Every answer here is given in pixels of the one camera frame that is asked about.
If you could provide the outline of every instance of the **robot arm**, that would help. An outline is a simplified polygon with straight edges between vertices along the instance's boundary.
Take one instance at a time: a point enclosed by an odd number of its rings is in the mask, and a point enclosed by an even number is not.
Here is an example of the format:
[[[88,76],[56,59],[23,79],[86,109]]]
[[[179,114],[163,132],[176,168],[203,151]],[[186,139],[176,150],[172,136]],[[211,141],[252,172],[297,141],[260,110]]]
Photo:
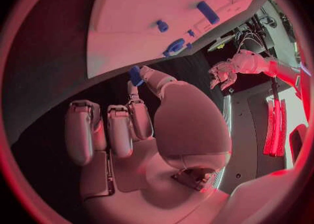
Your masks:
[[[261,55],[249,50],[240,50],[227,62],[214,65],[209,71],[213,75],[210,88],[224,82],[221,89],[232,85],[237,79],[237,73],[259,74],[264,72],[271,77],[278,77],[287,84],[293,86],[299,93],[299,73],[291,67],[280,64],[275,58],[263,58]]]

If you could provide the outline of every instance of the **blue object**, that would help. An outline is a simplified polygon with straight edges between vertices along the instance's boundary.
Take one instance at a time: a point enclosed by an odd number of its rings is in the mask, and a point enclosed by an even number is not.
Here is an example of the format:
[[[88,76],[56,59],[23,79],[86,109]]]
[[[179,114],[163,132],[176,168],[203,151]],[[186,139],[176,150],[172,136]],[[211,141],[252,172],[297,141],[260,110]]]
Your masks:
[[[186,44],[186,47],[190,50],[190,49],[192,48],[192,44],[191,44],[190,42],[188,42],[188,43]]]
[[[180,38],[176,41],[174,41],[172,44],[170,44],[166,51],[163,52],[165,57],[170,57],[170,52],[177,52],[180,49],[182,49],[183,45],[185,44],[185,41],[183,38]]]
[[[135,65],[129,70],[130,80],[134,86],[140,86],[144,83],[144,80],[141,78],[140,75],[140,68]]]
[[[162,32],[166,32],[169,28],[168,24],[162,20],[158,20],[157,21],[157,25],[158,25],[158,28],[159,28],[159,31],[162,33]]]
[[[194,37],[194,36],[195,36],[194,32],[193,32],[191,29],[189,29],[187,32],[188,32],[188,34],[189,34],[191,37]]]
[[[207,18],[207,20],[209,20],[211,24],[216,24],[219,22],[220,19],[215,11],[213,11],[204,1],[198,3],[197,8],[199,11],[202,12],[202,14]]]

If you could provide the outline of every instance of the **robotic hand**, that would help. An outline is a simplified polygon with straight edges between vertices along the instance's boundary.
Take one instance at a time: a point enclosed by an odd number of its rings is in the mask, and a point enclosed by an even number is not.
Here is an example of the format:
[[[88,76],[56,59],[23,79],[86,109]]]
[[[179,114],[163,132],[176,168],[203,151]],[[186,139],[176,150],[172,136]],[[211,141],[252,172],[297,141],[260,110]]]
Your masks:
[[[264,72],[271,77],[278,77],[287,84],[293,86],[299,94],[299,72],[289,66],[280,64],[275,58],[263,58],[261,55],[249,50],[240,50],[227,62],[215,64],[209,71],[213,76],[210,88],[224,82],[221,89],[229,87],[237,80],[237,73],[259,74]]]

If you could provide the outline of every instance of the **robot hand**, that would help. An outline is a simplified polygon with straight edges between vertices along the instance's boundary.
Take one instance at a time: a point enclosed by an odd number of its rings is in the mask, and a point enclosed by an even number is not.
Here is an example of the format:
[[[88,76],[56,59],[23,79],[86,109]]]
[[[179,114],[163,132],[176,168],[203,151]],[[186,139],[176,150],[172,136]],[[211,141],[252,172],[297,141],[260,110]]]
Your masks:
[[[263,58],[249,50],[240,50],[232,59],[215,64],[209,71],[213,76],[210,88],[213,89],[218,83],[224,82],[221,89],[225,89],[237,80],[236,73],[258,74],[264,72],[269,76],[276,76],[276,62],[272,59]]]

